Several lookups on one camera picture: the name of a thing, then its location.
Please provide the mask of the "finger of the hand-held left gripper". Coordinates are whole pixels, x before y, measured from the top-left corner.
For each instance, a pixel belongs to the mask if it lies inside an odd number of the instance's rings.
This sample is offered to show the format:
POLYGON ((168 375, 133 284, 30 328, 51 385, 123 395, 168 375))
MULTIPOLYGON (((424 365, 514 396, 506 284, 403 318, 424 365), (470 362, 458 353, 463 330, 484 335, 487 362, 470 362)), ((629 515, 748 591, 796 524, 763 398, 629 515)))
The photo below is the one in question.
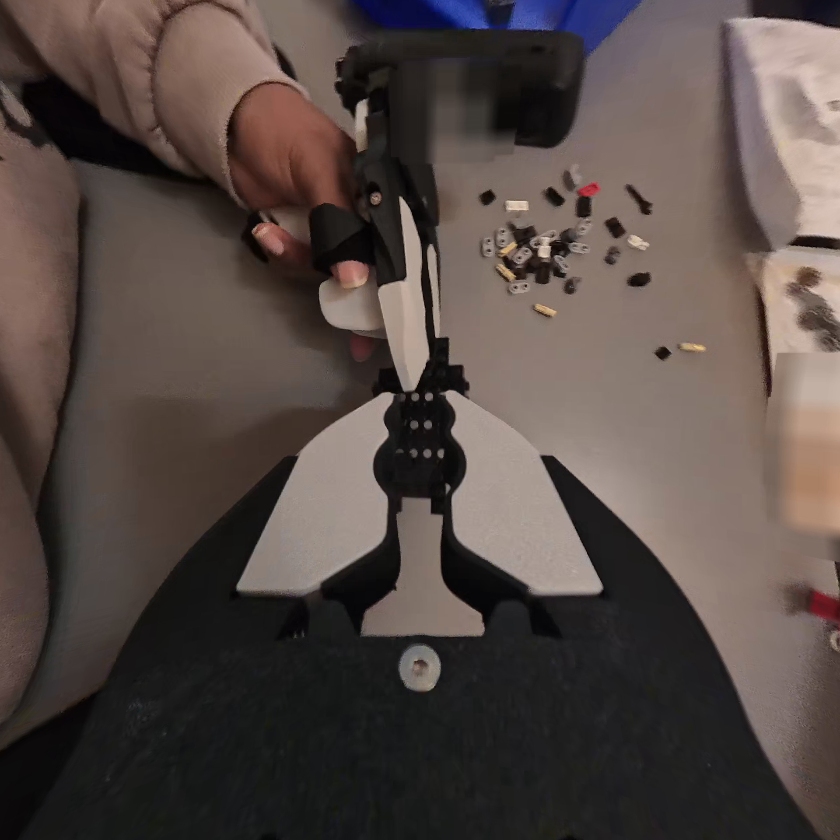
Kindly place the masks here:
POLYGON ((429 244, 426 251, 427 272, 430 287, 430 304, 434 338, 440 337, 440 282, 439 282, 439 253, 436 245, 429 244))
POLYGON ((427 364, 424 250, 403 197, 398 199, 398 206, 406 275, 379 287, 378 297, 397 378, 404 392, 414 392, 427 364))

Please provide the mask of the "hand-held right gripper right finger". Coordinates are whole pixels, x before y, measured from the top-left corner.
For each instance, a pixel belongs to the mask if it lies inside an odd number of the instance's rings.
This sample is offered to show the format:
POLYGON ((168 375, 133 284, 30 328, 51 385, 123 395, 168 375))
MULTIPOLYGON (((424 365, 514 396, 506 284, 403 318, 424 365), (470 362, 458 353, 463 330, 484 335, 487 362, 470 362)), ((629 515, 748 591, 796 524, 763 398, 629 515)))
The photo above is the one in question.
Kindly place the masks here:
POLYGON ((445 397, 459 456, 450 494, 457 545, 529 595, 601 594, 602 580, 539 451, 466 396, 445 397))

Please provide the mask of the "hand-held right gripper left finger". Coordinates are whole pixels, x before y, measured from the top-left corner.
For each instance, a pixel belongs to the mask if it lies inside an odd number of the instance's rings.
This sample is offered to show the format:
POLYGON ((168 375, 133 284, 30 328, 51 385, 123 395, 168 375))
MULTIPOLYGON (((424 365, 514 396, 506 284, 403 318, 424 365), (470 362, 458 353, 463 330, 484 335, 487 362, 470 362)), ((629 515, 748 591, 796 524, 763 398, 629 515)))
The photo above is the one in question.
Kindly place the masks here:
POLYGON ((299 452, 236 586, 241 595, 302 597, 378 549, 389 500, 375 456, 389 438, 384 393, 332 423, 299 452))

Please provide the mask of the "black brick plate assembly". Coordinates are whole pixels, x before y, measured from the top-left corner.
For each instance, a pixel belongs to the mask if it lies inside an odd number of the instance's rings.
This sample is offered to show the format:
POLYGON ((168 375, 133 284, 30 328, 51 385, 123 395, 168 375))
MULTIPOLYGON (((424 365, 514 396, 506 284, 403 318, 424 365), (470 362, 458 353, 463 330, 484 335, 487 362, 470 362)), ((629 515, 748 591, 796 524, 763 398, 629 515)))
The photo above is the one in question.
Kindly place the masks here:
POLYGON ((396 369, 379 370, 374 396, 389 396, 387 438, 374 457, 374 476, 398 510, 407 498, 426 499, 443 516, 449 497, 466 473, 466 455, 456 443, 450 396, 468 396, 461 364, 449 362, 449 339, 437 338, 416 390, 401 391, 396 369))

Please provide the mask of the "person's left forearm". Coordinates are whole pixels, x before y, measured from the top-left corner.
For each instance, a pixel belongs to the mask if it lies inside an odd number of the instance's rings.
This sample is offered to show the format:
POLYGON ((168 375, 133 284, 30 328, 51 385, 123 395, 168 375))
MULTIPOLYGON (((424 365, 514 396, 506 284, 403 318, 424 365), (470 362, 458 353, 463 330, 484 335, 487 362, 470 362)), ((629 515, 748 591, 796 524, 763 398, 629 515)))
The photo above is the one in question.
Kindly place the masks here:
POLYGON ((228 127, 240 101, 267 84, 309 98, 254 2, 8 1, 2 35, 22 69, 56 75, 114 129, 237 204, 228 127))

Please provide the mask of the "grey desk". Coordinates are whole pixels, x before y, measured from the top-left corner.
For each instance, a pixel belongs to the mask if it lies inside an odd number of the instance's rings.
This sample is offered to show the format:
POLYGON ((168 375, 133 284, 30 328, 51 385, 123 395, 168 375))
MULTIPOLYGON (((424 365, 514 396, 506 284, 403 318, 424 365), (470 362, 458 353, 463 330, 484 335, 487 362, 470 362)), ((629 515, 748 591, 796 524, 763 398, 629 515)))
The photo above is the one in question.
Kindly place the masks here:
MULTIPOLYGON (((819 834, 838 838, 838 656, 784 609, 832 589, 830 548, 767 518, 762 247, 741 189, 721 26, 750 2, 643 2, 597 47, 574 130, 438 176, 444 330, 478 404, 554 455, 691 600, 819 834), (512 297, 477 251, 506 220, 565 227, 544 187, 578 164, 650 243, 580 289, 512 297), (683 353, 681 342, 705 353, 683 353), (661 361, 657 347, 672 356, 661 361)), ((370 396, 317 292, 255 259, 217 189, 73 164, 86 216, 77 363, 45 488, 57 598, 16 740, 99 687, 173 564, 274 464, 370 396)))

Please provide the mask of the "person's left hand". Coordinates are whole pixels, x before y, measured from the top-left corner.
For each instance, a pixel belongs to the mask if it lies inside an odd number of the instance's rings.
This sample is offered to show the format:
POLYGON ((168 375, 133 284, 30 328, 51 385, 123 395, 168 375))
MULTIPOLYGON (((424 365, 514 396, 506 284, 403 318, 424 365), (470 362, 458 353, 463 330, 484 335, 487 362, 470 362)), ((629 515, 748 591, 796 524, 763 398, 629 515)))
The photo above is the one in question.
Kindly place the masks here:
POLYGON ((350 136, 297 89, 271 82, 249 91, 228 125, 227 159, 248 210, 355 209, 356 148, 350 136))

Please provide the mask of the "pile of small brick pieces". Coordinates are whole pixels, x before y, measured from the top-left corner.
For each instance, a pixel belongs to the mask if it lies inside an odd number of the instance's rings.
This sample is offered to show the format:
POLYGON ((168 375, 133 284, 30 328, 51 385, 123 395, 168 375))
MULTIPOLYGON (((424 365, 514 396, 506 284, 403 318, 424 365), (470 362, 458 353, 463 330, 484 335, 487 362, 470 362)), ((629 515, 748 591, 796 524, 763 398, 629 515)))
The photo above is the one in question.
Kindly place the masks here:
POLYGON ((617 267, 623 257, 635 259, 649 250, 649 241, 621 217, 595 218, 595 199, 601 193, 601 184, 585 179, 581 167, 573 163, 562 172, 559 185, 541 191, 549 209, 571 210, 565 227, 531 224, 526 218, 530 201, 504 201, 506 220, 479 239, 477 251, 491 262, 508 295, 525 295, 534 287, 557 282, 563 294, 572 296, 581 287, 588 256, 600 256, 604 266, 617 267))

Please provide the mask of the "blue plastic bin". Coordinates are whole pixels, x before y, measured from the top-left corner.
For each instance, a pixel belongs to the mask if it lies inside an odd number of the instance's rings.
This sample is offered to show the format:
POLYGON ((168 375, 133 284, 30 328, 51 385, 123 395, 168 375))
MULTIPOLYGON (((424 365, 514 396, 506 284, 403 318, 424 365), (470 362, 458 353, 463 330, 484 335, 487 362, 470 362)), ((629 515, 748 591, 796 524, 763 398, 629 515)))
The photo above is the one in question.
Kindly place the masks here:
POLYGON ((355 1, 372 23, 389 29, 565 31, 583 38, 584 52, 603 42, 639 1, 355 1))

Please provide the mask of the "red brick piece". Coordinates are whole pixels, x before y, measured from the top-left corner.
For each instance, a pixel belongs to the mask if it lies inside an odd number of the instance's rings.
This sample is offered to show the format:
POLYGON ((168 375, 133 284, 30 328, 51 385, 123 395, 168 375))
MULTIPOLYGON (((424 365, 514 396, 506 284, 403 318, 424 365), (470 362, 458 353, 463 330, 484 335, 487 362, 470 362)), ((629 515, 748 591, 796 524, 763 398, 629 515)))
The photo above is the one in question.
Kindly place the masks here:
POLYGON ((811 586, 792 583, 784 588, 784 609, 789 615, 808 615, 839 626, 839 598, 836 595, 813 589, 811 586))

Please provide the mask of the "clear bag of pieces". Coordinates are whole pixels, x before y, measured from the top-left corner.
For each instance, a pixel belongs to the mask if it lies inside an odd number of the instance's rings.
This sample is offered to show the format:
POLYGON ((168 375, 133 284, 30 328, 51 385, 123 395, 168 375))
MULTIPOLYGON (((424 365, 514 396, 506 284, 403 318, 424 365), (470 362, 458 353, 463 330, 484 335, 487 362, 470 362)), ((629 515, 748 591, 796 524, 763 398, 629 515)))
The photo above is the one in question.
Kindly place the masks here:
POLYGON ((839 253, 792 246, 747 257, 763 306, 769 362, 839 351, 839 253))

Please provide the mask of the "torn white paper bag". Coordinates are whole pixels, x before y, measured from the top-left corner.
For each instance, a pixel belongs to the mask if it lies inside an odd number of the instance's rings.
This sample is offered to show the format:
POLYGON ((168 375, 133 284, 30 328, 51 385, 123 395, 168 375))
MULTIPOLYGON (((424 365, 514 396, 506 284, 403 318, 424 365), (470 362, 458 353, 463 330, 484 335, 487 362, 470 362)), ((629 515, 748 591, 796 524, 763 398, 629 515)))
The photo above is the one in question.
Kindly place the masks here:
POLYGON ((839 239, 839 30, 734 17, 723 25, 742 180, 772 249, 839 239))

